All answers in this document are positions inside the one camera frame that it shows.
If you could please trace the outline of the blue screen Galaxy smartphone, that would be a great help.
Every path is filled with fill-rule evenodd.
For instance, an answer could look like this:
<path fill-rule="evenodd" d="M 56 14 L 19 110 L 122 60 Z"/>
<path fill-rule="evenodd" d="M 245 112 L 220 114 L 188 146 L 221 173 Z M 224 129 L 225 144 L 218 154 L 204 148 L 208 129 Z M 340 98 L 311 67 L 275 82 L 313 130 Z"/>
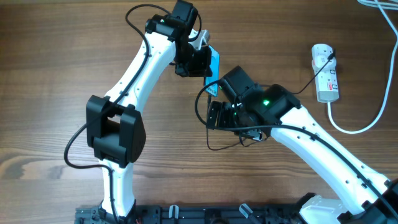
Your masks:
<path fill-rule="evenodd" d="M 217 81 L 219 79 L 219 72 L 220 72 L 220 54 L 212 46 L 209 45 L 209 48 L 211 50 L 210 70 L 212 72 L 212 76 L 205 78 L 204 81 L 205 86 L 211 82 Z M 211 96 L 217 97 L 218 85 L 213 84 L 212 86 L 209 86 L 205 91 Z"/>

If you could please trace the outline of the white power strip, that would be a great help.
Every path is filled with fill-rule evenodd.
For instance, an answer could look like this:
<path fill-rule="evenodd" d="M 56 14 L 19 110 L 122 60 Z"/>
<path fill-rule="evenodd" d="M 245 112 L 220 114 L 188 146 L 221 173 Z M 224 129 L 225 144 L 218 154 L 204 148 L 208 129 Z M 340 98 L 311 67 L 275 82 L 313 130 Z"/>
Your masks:
<path fill-rule="evenodd" d="M 333 53 L 333 49 L 327 44 L 315 44 L 312 47 L 312 60 L 313 56 L 316 55 L 331 55 Z M 334 102 L 339 99 L 339 89 L 338 82 L 336 76 L 336 68 L 324 70 L 325 65 L 319 69 L 314 70 L 314 74 L 317 74 L 315 77 L 315 86 L 316 86 L 316 94 L 317 100 L 320 103 Z"/>

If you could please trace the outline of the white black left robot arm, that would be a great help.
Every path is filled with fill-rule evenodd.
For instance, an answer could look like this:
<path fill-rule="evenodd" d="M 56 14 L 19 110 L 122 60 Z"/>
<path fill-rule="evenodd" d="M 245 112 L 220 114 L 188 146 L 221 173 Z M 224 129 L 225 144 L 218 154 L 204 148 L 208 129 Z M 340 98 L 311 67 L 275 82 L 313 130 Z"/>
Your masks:
<path fill-rule="evenodd" d="M 104 199 L 97 207 L 76 213 L 77 223 L 137 223 L 132 189 L 134 163 L 146 143 L 142 114 L 149 95 L 168 65 L 180 77 L 215 78 L 206 30 L 193 26 L 201 17 L 195 6 L 177 1 L 172 11 L 154 15 L 140 32 L 137 55 L 104 97 L 91 96 L 86 104 L 87 144 L 103 171 Z"/>

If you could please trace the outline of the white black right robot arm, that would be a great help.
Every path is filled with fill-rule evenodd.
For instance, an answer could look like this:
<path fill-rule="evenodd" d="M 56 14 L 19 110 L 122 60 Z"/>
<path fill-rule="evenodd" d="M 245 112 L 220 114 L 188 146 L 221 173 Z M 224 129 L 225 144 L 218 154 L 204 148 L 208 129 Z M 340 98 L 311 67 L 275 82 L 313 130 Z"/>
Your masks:
<path fill-rule="evenodd" d="M 235 67 L 215 81 L 228 101 L 214 103 L 209 128 L 239 137 L 271 137 L 296 153 L 337 194 L 304 199 L 298 215 L 305 223 L 397 223 L 397 182 L 361 162 L 328 134 L 299 99 L 274 84 L 263 89 Z"/>

